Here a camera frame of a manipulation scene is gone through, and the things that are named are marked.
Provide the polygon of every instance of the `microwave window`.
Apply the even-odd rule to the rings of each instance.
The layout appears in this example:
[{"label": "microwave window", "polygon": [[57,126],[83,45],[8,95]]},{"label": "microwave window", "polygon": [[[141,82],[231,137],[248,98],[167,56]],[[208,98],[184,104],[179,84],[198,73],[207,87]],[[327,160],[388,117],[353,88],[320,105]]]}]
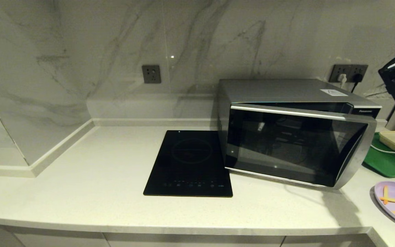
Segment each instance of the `microwave window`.
[{"label": "microwave window", "polygon": [[366,126],[232,109],[226,166],[332,187]]}]

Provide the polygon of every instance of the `wall outlet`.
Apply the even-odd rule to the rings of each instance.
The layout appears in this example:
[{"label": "wall outlet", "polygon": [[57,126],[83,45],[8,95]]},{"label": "wall outlet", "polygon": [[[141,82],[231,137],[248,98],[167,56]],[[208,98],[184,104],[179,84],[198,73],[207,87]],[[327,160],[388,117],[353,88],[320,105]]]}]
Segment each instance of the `wall outlet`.
[{"label": "wall outlet", "polygon": [[362,64],[335,64],[329,82],[339,82],[337,78],[340,74],[347,75],[347,82],[361,82],[367,68],[368,65]]},{"label": "wall outlet", "polygon": [[158,65],[143,65],[144,83],[161,83],[161,74]]}]

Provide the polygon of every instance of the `white quartz countertop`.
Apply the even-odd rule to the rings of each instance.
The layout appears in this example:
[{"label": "white quartz countertop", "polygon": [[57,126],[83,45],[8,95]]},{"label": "white quartz countertop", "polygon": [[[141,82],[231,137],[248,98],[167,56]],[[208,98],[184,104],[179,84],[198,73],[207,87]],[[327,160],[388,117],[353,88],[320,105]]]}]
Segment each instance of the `white quartz countertop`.
[{"label": "white quartz countertop", "polygon": [[0,177],[0,224],[112,233],[330,235],[367,233],[395,247],[395,222],[364,167],[339,191],[231,173],[232,198],[150,197],[143,190],[166,130],[94,127],[37,178]]}]

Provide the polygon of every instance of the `induction cooktop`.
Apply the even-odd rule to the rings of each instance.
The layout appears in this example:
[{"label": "induction cooktop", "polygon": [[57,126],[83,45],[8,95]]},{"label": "induction cooktop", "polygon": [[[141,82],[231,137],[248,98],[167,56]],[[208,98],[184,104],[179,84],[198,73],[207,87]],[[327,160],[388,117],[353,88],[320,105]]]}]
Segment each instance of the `induction cooktop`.
[{"label": "induction cooktop", "polygon": [[143,194],[232,197],[217,131],[167,131]]}]

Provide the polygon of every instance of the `silver microwave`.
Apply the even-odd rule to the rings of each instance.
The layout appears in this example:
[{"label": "silver microwave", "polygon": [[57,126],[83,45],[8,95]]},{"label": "silver microwave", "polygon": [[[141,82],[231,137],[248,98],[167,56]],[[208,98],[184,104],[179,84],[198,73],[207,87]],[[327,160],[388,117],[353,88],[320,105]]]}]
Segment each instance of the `silver microwave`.
[{"label": "silver microwave", "polygon": [[381,106],[319,80],[220,80],[225,167],[339,189],[364,160]]}]

